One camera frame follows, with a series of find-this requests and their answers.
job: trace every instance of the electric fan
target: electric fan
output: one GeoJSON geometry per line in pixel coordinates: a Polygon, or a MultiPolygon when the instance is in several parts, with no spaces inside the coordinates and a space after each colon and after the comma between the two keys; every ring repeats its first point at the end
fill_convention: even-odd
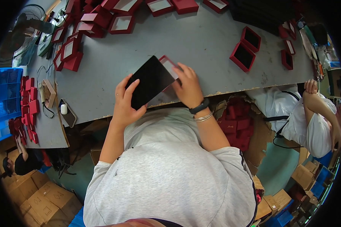
{"type": "Polygon", "coordinates": [[[41,6],[29,4],[23,7],[0,46],[0,64],[24,56],[40,37],[41,32],[53,33],[56,26],[43,21],[44,18],[45,11],[41,6]]]}

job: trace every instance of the cap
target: cap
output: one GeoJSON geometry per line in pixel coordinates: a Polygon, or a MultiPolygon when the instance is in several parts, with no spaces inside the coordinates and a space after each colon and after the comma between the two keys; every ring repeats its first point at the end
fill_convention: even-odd
{"type": "Polygon", "coordinates": [[[3,168],[4,168],[4,170],[5,170],[5,173],[9,176],[9,177],[11,177],[11,175],[13,174],[13,172],[9,169],[9,167],[8,167],[8,157],[5,157],[4,158],[4,160],[2,161],[2,166],[3,166],[3,168]]]}

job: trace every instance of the black t-shirt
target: black t-shirt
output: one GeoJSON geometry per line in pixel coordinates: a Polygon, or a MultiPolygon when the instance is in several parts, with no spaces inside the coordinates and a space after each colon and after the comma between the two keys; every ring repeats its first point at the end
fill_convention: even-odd
{"type": "Polygon", "coordinates": [[[32,170],[40,170],[43,163],[38,161],[34,152],[28,150],[28,159],[24,161],[23,154],[21,153],[15,160],[15,173],[18,175],[26,175],[32,170]]]}

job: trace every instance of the hand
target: hand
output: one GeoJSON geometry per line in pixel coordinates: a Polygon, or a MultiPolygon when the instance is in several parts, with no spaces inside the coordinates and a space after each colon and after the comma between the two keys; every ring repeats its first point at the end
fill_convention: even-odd
{"type": "Polygon", "coordinates": [[[341,148],[341,127],[339,124],[332,124],[332,128],[330,131],[331,134],[331,144],[332,149],[331,151],[335,151],[335,144],[339,143],[337,150],[340,150],[341,148]]]}
{"type": "Polygon", "coordinates": [[[175,81],[172,84],[173,89],[183,104],[190,109],[195,108],[199,106],[203,100],[203,95],[197,75],[192,68],[179,62],[178,65],[182,68],[183,72],[175,67],[173,67],[173,71],[181,80],[182,86],[178,83],[178,81],[175,81]]]}
{"type": "Polygon", "coordinates": [[[310,79],[304,82],[304,89],[306,89],[306,92],[310,94],[317,94],[317,81],[315,81],[314,79],[310,79]]]}
{"type": "Polygon", "coordinates": [[[111,125],[115,125],[120,129],[125,129],[126,126],[134,123],[146,112],[146,106],[142,106],[140,109],[135,110],[131,107],[131,98],[135,88],[138,86],[140,80],[132,82],[130,86],[125,89],[127,82],[133,74],[129,74],[121,81],[115,89],[115,107],[114,115],[111,120],[111,125]]]}

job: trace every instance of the silver bangle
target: silver bangle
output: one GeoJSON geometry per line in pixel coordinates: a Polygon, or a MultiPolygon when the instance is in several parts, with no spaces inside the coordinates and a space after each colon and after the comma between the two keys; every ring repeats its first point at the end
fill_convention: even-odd
{"type": "Polygon", "coordinates": [[[208,120],[210,117],[212,117],[212,112],[210,111],[210,113],[204,117],[200,117],[200,118],[195,118],[193,116],[193,120],[196,122],[196,123],[199,123],[199,122],[203,122],[205,120],[208,120]]]}

